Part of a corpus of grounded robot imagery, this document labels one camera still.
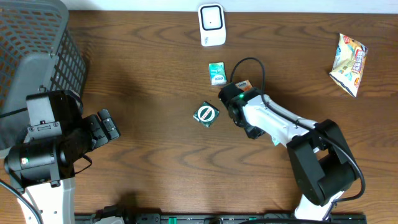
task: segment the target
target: basket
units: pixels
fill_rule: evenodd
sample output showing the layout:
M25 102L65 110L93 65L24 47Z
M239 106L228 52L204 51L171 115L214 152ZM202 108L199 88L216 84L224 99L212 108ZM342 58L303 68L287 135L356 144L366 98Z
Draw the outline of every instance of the basket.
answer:
M26 96L73 90L80 96L86 65L67 30L59 0L0 1L0 114L26 107ZM27 112L0 119L0 149L15 145Z

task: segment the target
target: white wall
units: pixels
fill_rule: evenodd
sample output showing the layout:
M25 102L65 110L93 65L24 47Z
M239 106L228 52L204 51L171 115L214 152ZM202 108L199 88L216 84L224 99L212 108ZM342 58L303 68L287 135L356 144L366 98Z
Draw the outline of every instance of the white wall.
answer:
M227 12L398 13L398 0L61 0L71 10L196 11L220 3Z

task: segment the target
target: wooden surface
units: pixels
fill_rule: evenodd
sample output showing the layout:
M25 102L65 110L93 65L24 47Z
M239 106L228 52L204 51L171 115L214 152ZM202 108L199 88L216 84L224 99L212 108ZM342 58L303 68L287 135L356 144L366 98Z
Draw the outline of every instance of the wooden surface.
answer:
M122 134L89 154L94 164L76 178L75 211L118 202L174 213L293 210L301 193L286 149L268 135L248 139L218 101L220 87L210 85L209 63L224 62L229 76L240 59L257 57L266 65L266 93L300 116L337 122L362 168L365 195L335 211L396 222L398 17L227 13L226 23L226 43L204 48L196 13L70 13L90 61L85 115L109 109ZM328 76L339 32L369 48L357 98ZM234 81L259 86L260 72L245 62ZM210 129L192 118L205 100L220 110ZM359 181L345 196L358 190ZM23 223L15 197L4 189L0 197L0 222Z

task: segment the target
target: teal packet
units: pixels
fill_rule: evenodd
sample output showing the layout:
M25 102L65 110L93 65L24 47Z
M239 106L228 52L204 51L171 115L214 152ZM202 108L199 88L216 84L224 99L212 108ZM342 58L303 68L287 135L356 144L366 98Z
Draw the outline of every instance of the teal packet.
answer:
M209 64L210 80L212 85L226 84L224 62Z
M213 124L220 112L211 104L204 102L201 104L199 110L195 112L193 118L199 121L204 127L209 128Z

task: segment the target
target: wire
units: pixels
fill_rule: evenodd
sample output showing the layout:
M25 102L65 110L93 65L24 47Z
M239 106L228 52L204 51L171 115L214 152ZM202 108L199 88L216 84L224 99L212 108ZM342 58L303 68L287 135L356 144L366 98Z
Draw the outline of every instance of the wire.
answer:
M292 218L266 218L266 219L258 219L258 220L249 220L249 221L241 222L239 224L260 224L260 223L338 224L338 223L329 222L329 221L301 220L301 219L292 219Z
M29 210L33 213L33 215L36 217L37 223L38 224L43 224L43 219L38 213L38 211L14 188L12 188L10 185L5 183L0 179L0 185L2 185L5 189L10 191L13 195L15 195L21 202L23 202L26 207L29 208Z
M91 167L91 165L93 165L93 161L92 161L91 158L88 157L87 155L83 155L82 158L85 159L85 160L87 160L90 164L89 164L88 166L86 166L84 169L82 169L81 171L76 172L75 175L78 174L78 173L83 172L85 169L88 169L89 167Z
M293 120L290 117L280 113L279 111L275 110L271 105L269 105L269 102L267 103L265 98L264 98L264 92L265 92L265 88L266 88L266 69L264 67L264 64L257 58L254 57L247 57L244 58L242 60L240 60L234 67L234 69L232 70L231 73L231 78L230 78L230 82L232 82L232 78L234 76L235 70L238 67L238 65L240 63L242 63L245 60L255 60L257 62L259 62L259 64L261 65L262 68L262 85L261 85L261 100L264 103L264 105L269 108L272 112L274 112L275 114L285 118L286 120L296 124L297 126L300 126L301 128L304 128L308 131L311 131L313 133L315 133L319 138L323 139L324 141L326 141L327 143L331 144L332 146L335 147L335 149L339 150L348 160L348 162L350 163L351 166L354 167L354 170L356 171L359 179L361 180L361 190L359 191L359 193L355 196L352 197L346 197L346 198L338 198L338 199L334 199L334 201L332 201L330 208L328 209L328 212L326 213L326 215L323 217L323 219L325 220L326 218L328 218L331 210L333 209L333 207L337 204L337 202L347 202L350 200L355 200L360 198L364 193L365 193L365 188L366 188L366 183L365 183L365 178L363 176L363 173L361 171L361 169L359 168L359 166L357 165L357 163L354 161L353 158L351 158L351 156L349 156L345 150L343 150L343 147L340 146L340 144L338 144L338 142L336 142L334 139L329 138L328 136L325 136L324 134L320 133L319 131L309 128L303 124L300 123L299 120Z
M5 118L6 116L11 116L11 115L14 115L14 114L23 112L23 111L25 111L25 110L27 110L27 108L22 108L22 109L19 109L19 110L14 110L14 111L11 111L11 112L2 114L2 115L0 115L0 119L1 119L1 118Z

